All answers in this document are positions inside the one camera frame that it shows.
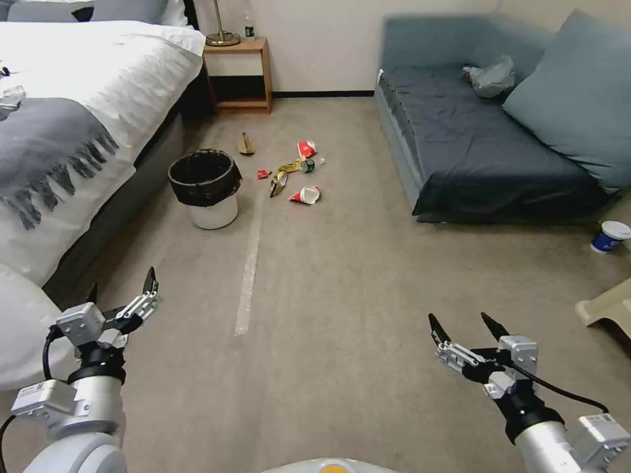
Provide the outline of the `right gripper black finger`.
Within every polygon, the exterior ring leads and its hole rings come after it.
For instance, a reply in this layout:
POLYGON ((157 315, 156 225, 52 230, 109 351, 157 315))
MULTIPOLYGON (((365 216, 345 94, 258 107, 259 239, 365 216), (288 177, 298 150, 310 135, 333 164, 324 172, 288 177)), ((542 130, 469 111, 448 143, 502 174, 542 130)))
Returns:
POLYGON ((481 312, 480 316, 482 317, 484 324, 489 329, 497 343, 500 343, 500 339, 502 337, 509 336, 509 332, 507 331, 507 329, 501 323, 497 322, 495 319, 489 316, 487 313, 481 312))
POLYGON ((477 355, 467 348, 455 344, 433 313, 428 314, 431 337, 436 344, 436 358, 455 371, 465 366, 477 367, 477 355))

